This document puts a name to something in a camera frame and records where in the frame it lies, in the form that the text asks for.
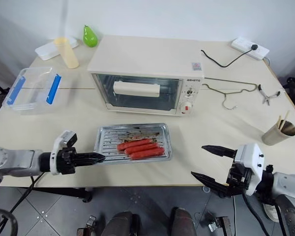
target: plastic storage container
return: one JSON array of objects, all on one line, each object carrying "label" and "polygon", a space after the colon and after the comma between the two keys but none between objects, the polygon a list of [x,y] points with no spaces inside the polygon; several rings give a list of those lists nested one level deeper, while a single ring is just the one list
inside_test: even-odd
[{"label": "plastic storage container", "polygon": [[46,111],[54,103],[60,80],[61,76],[52,67],[25,68],[2,105],[15,111]]}]

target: table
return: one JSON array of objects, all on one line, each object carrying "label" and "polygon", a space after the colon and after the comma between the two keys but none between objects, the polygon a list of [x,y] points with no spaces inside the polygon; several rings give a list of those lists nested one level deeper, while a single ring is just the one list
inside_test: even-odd
[{"label": "table", "polygon": [[[202,42],[202,49],[220,63],[239,55],[226,42]],[[220,68],[204,58],[206,77],[262,84],[268,94],[278,90],[282,95],[262,104],[258,92],[229,96],[226,104],[238,105],[233,111],[222,108],[223,95],[202,87],[193,114],[171,117],[107,111],[93,78],[86,67],[94,50],[83,45],[74,49],[80,66],[67,69],[60,56],[34,66],[53,66],[62,76],[56,99],[65,99],[58,110],[40,115],[21,115],[0,109],[0,147],[8,149],[42,149],[51,151],[55,138],[65,129],[77,133],[77,152],[93,151],[97,129],[103,125],[125,123],[167,123],[173,147],[173,159],[164,162],[100,165],[76,168],[73,175],[52,176],[50,173],[36,187],[96,187],[137,185],[199,185],[190,171],[203,173],[225,183],[232,159],[219,157],[201,149],[202,145],[219,145],[237,149],[239,145],[257,143],[265,153],[265,163],[274,171],[295,174],[295,137],[274,146],[262,143],[261,136],[276,123],[279,115],[290,110],[289,121],[295,125],[295,107],[284,93],[275,75],[262,60],[241,57],[227,68]],[[213,88],[237,91],[242,85],[206,81]],[[4,177],[1,186],[29,186],[28,177]]]}]

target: baking tray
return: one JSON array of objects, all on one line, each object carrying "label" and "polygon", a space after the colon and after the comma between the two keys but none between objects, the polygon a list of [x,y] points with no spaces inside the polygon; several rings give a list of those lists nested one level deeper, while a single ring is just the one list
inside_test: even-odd
[{"label": "baking tray", "polygon": [[[132,161],[123,151],[117,150],[117,145],[120,143],[140,139],[155,140],[164,148],[164,155]],[[94,152],[106,157],[102,163],[97,165],[169,161],[173,156],[168,127],[164,123],[102,126],[98,129]]]}]

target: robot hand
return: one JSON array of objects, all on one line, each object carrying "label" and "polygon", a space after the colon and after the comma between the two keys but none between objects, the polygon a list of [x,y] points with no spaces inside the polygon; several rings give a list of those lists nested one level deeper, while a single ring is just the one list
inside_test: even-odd
[{"label": "robot hand", "polygon": [[273,174],[272,165],[263,170],[264,154],[257,144],[241,145],[238,150],[220,146],[202,148],[234,161],[226,181],[228,186],[217,183],[209,176],[191,172],[197,180],[228,197],[256,193],[262,203],[276,206],[283,235],[295,236],[295,175]]},{"label": "robot hand", "polygon": [[73,174],[77,166],[95,165],[105,159],[105,156],[95,152],[76,153],[72,147],[76,141],[76,133],[65,130],[56,138],[52,152],[0,148],[0,183],[6,175],[25,177],[42,172]]}]

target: black cable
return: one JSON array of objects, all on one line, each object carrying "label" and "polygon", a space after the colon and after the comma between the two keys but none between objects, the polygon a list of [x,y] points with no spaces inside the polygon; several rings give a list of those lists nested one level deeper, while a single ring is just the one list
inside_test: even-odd
[{"label": "black cable", "polygon": [[218,64],[220,67],[225,68],[225,67],[228,67],[229,65],[231,65],[234,61],[236,61],[236,60],[237,60],[238,58],[240,58],[241,56],[243,56],[243,55],[245,55],[245,54],[247,54],[247,53],[249,53],[249,52],[251,52],[251,51],[254,51],[254,50],[256,50],[257,48],[258,48],[258,45],[257,45],[257,44],[253,44],[253,45],[251,46],[251,49],[250,49],[249,51],[247,51],[247,52],[245,52],[245,53],[239,55],[237,58],[235,58],[234,60],[232,60],[232,61],[231,61],[230,63],[228,63],[227,65],[221,65],[221,64],[218,63],[216,60],[214,60],[213,58],[209,57],[209,56],[205,53],[205,51],[201,50],[201,52],[203,52],[207,58],[209,58],[210,60],[212,60],[213,62],[215,62],[216,64]]},{"label": "black cable", "polygon": [[233,206],[234,206],[234,236],[236,236],[236,231],[237,231],[237,224],[236,224],[236,204],[235,204],[235,196],[233,196]]},{"label": "black cable", "polygon": [[281,216],[281,210],[280,210],[279,206],[276,203],[274,204],[274,206],[275,206],[275,209],[276,209],[277,216],[279,218],[282,234],[283,234],[283,236],[287,236],[285,228],[284,228],[282,216]]},{"label": "black cable", "polygon": [[263,230],[263,232],[265,233],[266,236],[270,236],[268,234],[268,232],[266,231],[265,225],[262,222],[262,219],[260,218],[260,216],[255,212],[255,210],[252,208],[252,206],[250,205],[247,196],[246,196],[246,189],[242,190],[242,198],[244,199],[244,202],[246,203],[248,209],[250,210],[251,214],[254,215],[254,217],[257,219],[257,221],[259,222],[261,229]]},{"label": "black cable", "polygon": [[0,209],[0,214],[6,219],[11,221],[11,236],[16,236],[18,234],[18,222],[15,216],[7,210]]},{"label": "black cable", "polygon": [[[44,173],[41,173],[35,180],[33,178],[33,176],[30,177],[32,184],[29,186],[29,188],[23,193],[23,195],[20,197],[20,199],[17,201],[17,203],[13,206],[13,208],[10,210],[10,213],[12,213],[17,207],[18,205],[30,194],[30,192],[33,190],[34,185],[36,184],[36,182],[43,176]],[[7,218],[4,218],[1,222],[0,222],[0,234],[3,231],[6,223],[8,222]]]}]

